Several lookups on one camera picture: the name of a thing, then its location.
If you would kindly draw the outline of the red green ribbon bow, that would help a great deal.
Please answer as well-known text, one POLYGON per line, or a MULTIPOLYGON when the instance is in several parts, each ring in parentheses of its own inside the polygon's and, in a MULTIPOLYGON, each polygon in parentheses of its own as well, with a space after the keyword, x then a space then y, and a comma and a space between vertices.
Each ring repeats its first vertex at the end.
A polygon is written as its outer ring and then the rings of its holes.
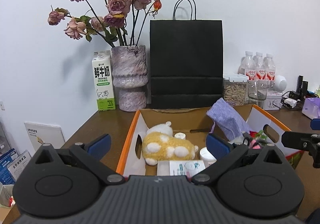
POLYGON ((260 149, 267 144, 267 135, 265 135, 263 130, 260 130, 259 132, 250 131, 249 135, 252 138, 249 143, 251 149, 260 149))

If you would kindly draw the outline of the red orange cardboard box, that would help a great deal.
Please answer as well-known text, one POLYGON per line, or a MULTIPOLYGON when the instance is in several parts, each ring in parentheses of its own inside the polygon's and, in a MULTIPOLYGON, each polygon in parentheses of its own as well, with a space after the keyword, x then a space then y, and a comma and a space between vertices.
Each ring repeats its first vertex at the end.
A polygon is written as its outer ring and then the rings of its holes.
MULTIPOLYGON (((269 126, 279 136, 290 131, 285 124, 273 117, 257 105, 235 106, 238 114, 249 124, 253 131, 263 130, 269 126)), ((143 109, 135 113, 129 132, 120 155, 116 172, 123 176, 156 175, 157 168, 147 166, 141 154, 136 153, 138 140, 146 136, 150 127, 171 122, 174 133, 186 134, 186 139, 200 149, 205 146, 205 140, 214 124, 207 116, 208 108, 181 110, 143 109)))

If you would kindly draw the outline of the green white milk carton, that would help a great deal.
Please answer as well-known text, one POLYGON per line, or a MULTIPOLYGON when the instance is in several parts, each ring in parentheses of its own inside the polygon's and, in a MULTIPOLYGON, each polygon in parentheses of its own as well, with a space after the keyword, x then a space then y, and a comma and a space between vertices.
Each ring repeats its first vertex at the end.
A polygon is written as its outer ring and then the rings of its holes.
POLYGON ((110 50, 94 53, 92 69, 98 110, 115 110, 110 50))

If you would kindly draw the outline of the white round speaker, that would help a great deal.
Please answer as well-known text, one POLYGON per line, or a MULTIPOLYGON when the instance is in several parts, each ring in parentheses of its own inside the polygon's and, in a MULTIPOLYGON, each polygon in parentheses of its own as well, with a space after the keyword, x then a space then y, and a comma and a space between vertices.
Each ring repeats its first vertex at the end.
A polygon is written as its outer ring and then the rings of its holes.
POLYGON ((273 91, 283 92, 287 87, 287 80, 284 76, 276 75, 273 83, 273 91))

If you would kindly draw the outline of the white power adapter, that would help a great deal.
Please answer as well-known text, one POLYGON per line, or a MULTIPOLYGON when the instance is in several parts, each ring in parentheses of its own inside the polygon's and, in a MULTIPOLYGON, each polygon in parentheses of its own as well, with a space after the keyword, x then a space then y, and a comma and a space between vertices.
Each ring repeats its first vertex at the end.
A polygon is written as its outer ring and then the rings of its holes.
POLYGON ((290 107, 290 108, 295 108, 297 105, 297 101, 295 99, 292 98, 286 98, 284 99, 284 105, 290 107))

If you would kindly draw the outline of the water bottle left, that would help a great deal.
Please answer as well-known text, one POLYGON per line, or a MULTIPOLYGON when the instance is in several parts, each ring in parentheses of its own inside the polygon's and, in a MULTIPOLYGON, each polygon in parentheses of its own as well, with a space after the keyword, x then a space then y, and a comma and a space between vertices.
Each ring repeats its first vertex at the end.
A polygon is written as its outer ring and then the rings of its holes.
POLYGON ((256 64, 253 59, 253 52, 245 52, 245 57, 241 60, 238 73, 247 76, 248 80, 255 80, 256 64))

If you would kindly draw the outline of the purple textured vase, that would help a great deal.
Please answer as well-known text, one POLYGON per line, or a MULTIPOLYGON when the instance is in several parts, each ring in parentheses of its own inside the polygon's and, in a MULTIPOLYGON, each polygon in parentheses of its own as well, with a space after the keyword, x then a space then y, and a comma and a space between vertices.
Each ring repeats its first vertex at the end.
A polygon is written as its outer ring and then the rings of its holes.
POLYGON ((120 110, 135 112, 146 107, 149 81, 144 45, 117 46, 111 50, 113 85, 120 110))

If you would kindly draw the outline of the small white round cap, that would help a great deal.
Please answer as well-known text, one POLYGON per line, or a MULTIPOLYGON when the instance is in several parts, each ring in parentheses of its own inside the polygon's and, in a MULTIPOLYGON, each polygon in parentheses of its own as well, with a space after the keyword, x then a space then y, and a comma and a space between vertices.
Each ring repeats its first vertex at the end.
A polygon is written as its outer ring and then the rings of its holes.
POLYGON ((174 135, 174 137, 178 139, 186 139, 186 134, 182 132, 178 132, 174 135))

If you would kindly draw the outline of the water bottle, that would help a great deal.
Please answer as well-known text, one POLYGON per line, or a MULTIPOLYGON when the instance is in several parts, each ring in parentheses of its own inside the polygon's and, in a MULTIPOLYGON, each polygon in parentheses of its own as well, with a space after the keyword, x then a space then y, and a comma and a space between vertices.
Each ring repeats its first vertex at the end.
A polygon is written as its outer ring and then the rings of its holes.
POLYGON ((256 52, 253 60, 255 62, 256 80, 264 80, 266 77, 266 66, 264 64, 263 54, 261 52, 256 52))
POLYGON ((266 79, 269 81, 274 81, 276 75, 276 66, 271 54, 266 54, 266 57, 264 58, 264 65, 266 67, 266 79))
POLYGON ((255 80, 256 64, 253 59, 253 52, 245 52, 245 57, 241 60, 238 73, 247 76, 248 80, 255 80))

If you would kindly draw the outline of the white wall panel box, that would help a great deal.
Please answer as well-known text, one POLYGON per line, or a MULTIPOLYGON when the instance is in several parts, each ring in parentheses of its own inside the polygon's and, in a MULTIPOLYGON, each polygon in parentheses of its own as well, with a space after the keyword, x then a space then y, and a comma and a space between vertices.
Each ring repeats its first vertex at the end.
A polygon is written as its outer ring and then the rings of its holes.
POLYGON ((44 143, 50 143, 55 149, 60 149, 65 144, 60 126, 30 122, 25 122, 24 126, 35 151, 44 143))

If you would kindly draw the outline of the clear glass cup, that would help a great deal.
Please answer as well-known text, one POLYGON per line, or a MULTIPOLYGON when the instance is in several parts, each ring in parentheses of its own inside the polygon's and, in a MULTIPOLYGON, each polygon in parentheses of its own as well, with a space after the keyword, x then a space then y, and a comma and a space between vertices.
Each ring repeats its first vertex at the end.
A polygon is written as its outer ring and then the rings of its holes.
POLYGON ((247 96, 249 104, 263 107, 267 98, 269 84, 267 80, 252 80, 247 82, 247 96))

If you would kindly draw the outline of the black device stand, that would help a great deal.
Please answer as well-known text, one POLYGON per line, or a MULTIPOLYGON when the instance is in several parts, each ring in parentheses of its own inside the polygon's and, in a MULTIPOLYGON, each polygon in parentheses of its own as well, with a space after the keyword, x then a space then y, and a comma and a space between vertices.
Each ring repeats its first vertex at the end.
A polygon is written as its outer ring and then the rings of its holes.
POLYGON ((303 76, 298 76, 296 92, 300 100, 305 100, 308 95, 308 81, 303 80, 303 76))

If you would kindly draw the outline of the white round disc device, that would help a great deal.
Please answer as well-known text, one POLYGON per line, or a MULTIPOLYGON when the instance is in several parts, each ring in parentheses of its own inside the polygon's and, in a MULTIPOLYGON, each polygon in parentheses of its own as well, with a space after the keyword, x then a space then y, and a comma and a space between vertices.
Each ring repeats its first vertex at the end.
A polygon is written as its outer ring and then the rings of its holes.
POLYGON ((200 150, 199 155, 200 159, 204 162, 206 168, 208 168, 217 161, 217 159, 208 151, 206 147, 200 150))

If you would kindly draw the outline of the black paper shopping bag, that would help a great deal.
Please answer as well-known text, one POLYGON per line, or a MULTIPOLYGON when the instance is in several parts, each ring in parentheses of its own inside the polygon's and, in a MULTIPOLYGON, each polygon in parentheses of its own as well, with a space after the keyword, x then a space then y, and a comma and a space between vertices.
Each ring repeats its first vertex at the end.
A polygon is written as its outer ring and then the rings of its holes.
POLYGON ((151 107, 212 106, 223 94, 221 20, 199 20, 195 0, 188 20, 150 22, 151 107))

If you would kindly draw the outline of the water bottle right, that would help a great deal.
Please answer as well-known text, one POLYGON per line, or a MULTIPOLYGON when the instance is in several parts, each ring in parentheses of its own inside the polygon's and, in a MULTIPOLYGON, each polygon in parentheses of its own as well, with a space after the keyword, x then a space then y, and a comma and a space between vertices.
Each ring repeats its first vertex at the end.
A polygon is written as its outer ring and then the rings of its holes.
POLYGON ((274 81, 276 75, 276 66, 271 54, 266 54, 266 57, 264 58, 264 65, 266 67, 266 79, 269 81, 274 81))

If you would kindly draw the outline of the water bottle middle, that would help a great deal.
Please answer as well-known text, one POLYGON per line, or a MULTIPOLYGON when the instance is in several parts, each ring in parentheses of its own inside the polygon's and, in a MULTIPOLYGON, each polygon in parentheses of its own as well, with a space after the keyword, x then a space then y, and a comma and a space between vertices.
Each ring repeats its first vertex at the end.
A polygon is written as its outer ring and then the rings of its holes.
POLYGON ((256 80, 264 80, 266 77, 266 66, 264 64, 263 54, 261 52, 256 52, 253 60, 255 62, 256 80))

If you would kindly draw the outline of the purple tissue pack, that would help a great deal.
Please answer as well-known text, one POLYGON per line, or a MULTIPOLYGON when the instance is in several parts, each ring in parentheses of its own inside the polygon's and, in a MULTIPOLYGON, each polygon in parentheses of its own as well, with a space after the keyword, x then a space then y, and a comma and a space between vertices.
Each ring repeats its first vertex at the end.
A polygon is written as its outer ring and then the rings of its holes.
POLYGON ((309 119, 320 118, 320 98, 306 98, 304 100, 302 114, 309 119))

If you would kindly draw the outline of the purple fabric drawstring pouch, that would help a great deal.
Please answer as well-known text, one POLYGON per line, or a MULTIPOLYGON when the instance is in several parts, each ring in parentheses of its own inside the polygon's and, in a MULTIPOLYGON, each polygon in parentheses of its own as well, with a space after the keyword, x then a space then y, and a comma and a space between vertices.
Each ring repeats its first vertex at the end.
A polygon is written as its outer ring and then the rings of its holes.
POLYGON ((207 116, 218 126, 229 141, 249 133, 252 129, 240 114, 223 98, 218 99, 207 111, 207 116))

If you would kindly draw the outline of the dried pink roses bouquet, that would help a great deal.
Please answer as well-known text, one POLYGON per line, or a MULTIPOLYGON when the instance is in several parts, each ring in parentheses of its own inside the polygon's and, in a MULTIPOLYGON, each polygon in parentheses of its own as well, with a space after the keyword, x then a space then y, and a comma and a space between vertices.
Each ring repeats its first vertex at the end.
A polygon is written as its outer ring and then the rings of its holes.
MULTIPOLYGON (((70 0, 85 2, 89 0, 70 0)), ((97 15, 91 4, 89 10, 79 16, 73 16, 69 10, 52 8, 47 22, 56 26, 67 19, 65 35, 74 40, 85 38, 91 41, 94 35, 100 36, 110 47, 138 46, 142 31, 136 30, 140 14, 144 19, 155 17, 162 8, 161 0, 104 0, 106 14, 97 15)))

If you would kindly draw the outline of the white wet wipes canister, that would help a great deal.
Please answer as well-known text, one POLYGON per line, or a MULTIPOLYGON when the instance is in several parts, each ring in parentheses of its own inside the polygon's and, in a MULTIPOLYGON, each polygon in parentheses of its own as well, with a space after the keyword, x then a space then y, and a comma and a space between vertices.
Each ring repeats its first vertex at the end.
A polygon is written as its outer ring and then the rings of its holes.
POLYGON ((205 168, 202 160, 161 161, 157 164, 157 176, 185 175, 190 178, 200 173, 205 168))

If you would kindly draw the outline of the white floral tin box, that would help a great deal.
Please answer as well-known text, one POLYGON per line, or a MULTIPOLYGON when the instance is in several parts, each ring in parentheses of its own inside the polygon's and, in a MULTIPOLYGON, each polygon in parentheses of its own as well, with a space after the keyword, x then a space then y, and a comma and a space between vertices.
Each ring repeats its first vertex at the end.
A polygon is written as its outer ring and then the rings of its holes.
POLYGON ((282 107, 282 92, 268 91, 266 99, 263 102, 264 110, 279 110, 282 107))

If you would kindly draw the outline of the yellow white plush toy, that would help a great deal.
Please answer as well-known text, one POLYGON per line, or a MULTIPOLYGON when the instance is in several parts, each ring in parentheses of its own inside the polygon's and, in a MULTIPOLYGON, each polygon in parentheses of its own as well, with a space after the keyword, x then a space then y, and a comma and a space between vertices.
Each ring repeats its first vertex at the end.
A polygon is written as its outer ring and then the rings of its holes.
POLYGON ((170 121, 151 127, 142 139, 142 156, 150 166, 160 161, 193 160, 198 150, 190 141, 173 136, 170 121))

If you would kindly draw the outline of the clear seed storage container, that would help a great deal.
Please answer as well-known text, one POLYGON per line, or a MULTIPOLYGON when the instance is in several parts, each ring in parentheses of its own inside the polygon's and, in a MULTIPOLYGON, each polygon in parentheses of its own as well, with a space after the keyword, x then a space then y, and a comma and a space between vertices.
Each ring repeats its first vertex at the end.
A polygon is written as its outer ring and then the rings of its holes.
POLYGON ((224 74, 223 99, 231 105, 244 105, 248 80, 243 74, 224 74))

